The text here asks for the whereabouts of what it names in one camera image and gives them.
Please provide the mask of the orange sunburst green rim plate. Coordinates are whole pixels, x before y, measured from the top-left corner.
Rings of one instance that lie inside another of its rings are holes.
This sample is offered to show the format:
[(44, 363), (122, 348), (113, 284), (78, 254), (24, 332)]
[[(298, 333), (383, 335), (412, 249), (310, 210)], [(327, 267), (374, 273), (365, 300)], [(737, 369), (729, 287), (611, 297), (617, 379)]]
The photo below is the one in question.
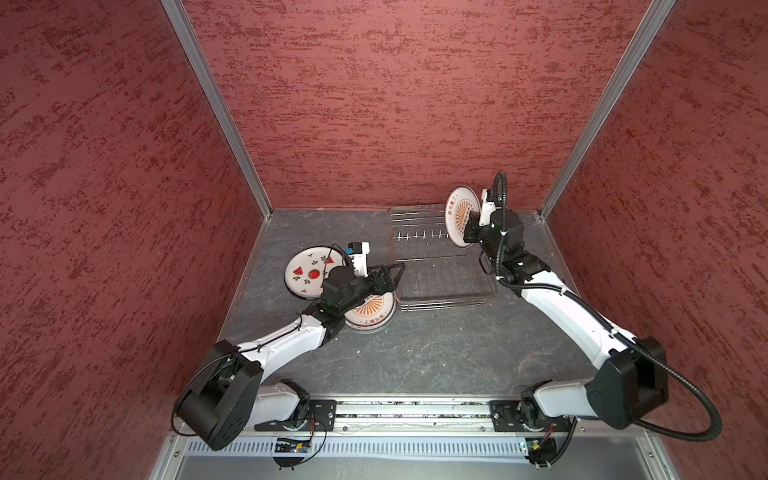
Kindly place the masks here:
[(450, 241), (459, 248), (467, 248), (469, 243), (464, 241), (464, 232), (470, 220), (471, 213), (479, 213), (481, 204), (468, 186), (459, 186), (449, 195), (445, 205), (445, 227)]

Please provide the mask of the plain white plate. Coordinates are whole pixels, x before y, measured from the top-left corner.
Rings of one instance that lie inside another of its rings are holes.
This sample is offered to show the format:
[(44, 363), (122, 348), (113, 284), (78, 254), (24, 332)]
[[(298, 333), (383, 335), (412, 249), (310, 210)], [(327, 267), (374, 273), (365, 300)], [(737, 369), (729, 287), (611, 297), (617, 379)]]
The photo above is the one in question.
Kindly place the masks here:
[(284, 283), (301, 299), (321, 297), (323, 281), (332, 269), (347, 265), (346, 258), (332, 246), (313, 246), (297, 253), (287, 264)]

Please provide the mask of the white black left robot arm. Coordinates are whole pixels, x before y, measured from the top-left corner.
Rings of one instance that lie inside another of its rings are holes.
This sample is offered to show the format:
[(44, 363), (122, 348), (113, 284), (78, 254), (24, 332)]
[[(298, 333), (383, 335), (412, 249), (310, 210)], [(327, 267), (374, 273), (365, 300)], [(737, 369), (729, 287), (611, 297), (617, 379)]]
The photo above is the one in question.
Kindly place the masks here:
[(255, 341), (217, 342), (176, 399), (172, 419), (180, 419), (208, 447), (228, 446), (251, 425), (304, 420), (309, 394), (297, 384), (263, 381), (299, 356), (316, 350), (342, 330), (346, 314), (371, 296), (397, 290), (403, 263), (372, 267), (357, 276), (351, 266), (333, 269), (321, 297), (289, 325)]

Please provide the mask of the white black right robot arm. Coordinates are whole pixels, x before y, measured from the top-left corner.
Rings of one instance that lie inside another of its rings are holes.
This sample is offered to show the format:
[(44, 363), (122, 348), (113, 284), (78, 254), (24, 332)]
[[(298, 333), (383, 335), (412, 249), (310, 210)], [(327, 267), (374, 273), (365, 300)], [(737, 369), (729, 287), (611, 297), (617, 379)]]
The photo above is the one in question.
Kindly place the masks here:
[(634, 338), (631, 332), (592, 313), (548, 264), (525, 250), (524, 227), (515, 213), (496, 211), (487, 224), (480, 220), (469, 202), (447, 210), (451, 241), (479, 245), (481, 262), (494, 278), (543, 312), (596, 370), (590, 380), (545, 380), (525, 390), (519, 417), (527, 428), (540, 430), (557, 417), (575, 416), (622, 430), (668, 401), (668, 374), (658, 364), (666, 354), (658, 341), (647, 338), (637, 349), (626, 346)]

